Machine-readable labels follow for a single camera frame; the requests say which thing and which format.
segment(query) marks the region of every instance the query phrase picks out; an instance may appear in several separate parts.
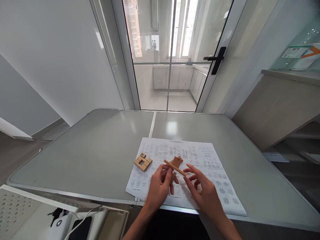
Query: instruction sheet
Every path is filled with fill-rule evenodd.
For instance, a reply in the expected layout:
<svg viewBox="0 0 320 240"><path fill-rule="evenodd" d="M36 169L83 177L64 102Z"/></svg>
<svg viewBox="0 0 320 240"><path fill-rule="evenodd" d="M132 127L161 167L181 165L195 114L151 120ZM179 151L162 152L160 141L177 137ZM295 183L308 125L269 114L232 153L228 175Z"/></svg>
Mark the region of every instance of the instruction sheet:
<svg viewBox="0 0 320 240"><path fill-rule="evenodd" d="M147 198L151 176L163 160L171 161L181 156L183 162L180 169L187 168L187 163L198 168L216 186L223 210L226 214L247 216L212 143L173 141L157 138L142 138L136 158L145 153L153 162L143 172L133 164L126 192L145 201ZM168 194L164 204L178 207L199 209L180 173L177 173L179 184L173 182L174 195Z"/></svg>

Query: table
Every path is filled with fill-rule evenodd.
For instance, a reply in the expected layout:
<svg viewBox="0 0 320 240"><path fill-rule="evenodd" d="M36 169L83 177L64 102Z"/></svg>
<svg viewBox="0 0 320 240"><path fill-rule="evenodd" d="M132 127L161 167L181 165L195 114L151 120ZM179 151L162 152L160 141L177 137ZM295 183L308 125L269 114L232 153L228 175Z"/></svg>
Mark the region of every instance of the table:
<svg viewBox="0 0 320 240"><path fill-rule="evenodd" d="M7 184L135 204L125 189L141 139L149 137L153 115L94 110L16 170Z"/></svg>
<svg viewBox="0 0 320 240"><path fill-rule="evenodd" d="M148 136L212 143L248 215L231 219L319 230L319 213L223 115L94 110L15 171L7 184L143 205L125 188L132 156Z"/></svg>

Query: forearm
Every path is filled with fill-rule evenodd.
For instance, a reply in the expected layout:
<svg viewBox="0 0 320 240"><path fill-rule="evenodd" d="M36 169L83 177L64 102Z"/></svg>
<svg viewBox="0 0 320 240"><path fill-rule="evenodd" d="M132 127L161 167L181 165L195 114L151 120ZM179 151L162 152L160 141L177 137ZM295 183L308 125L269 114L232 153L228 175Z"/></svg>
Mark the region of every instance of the forearm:
<svg viewBox="0 0 320 240"><path fill-rule="evenodd" d="M236 227L234 226L233 222L225 217L223 220L215 223L215 226L223 236L225 240L241 240Z"/></svg>
<svg viewBox="0 0 320 240"><path fill-rule="evenodd" d="M127 233L122 238L123 240L137 240L144 233L149 221L154 215L154 211L151 210L147 205L145 205L140 213L138 214L136 220L127 231Z"/></svg>

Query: black object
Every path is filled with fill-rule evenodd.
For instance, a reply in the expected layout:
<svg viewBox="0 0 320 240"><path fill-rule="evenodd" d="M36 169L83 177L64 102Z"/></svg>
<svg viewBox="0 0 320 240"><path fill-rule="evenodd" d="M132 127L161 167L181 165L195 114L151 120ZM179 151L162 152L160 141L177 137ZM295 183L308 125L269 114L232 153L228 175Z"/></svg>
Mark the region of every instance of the black object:
<svg viewBox="0 0 320 240"><path fill-rule="evenodd" d="M75 221L72 229L74 229L81 221L82 219ZM92 217L87 217L83 223L70 234L68 240L87 240L91 221Z"/></svg>
<svg viewBox="0 0 320 240"><path fill-rule="evenodd" d="M208 61L216 61L214 63L211 75L216 75L218 72L218 68L222 62L222 60L224 59L224 53L227 50L227 47L221 47L218 53L217 57L204 57L203 60L208 60Z"/></svg>
<svg viewBox="0 0 320 240"><path fill-rule="evenodd" d="M53 216L53 220L51 222L50 227L52 227L52 224L53 224L54 220L59 218L60 213L62 213L62 211L63 211L62 208L57 208L56 210L54 210L54 212L48 214L48 215L52 215Z"/></svg>

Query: white device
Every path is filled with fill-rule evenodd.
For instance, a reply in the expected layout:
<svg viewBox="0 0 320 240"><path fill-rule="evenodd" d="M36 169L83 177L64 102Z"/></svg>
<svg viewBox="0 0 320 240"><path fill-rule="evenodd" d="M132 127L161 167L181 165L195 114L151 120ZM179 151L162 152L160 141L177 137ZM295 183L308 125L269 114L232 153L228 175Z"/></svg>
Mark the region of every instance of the white device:
<svg viewBox="0 0 320 240"><path fill-rule="evenodd" d="M72 214L67 214L54 220L52 227L48 231L49 240L64 240L68 233Z"/></svg>

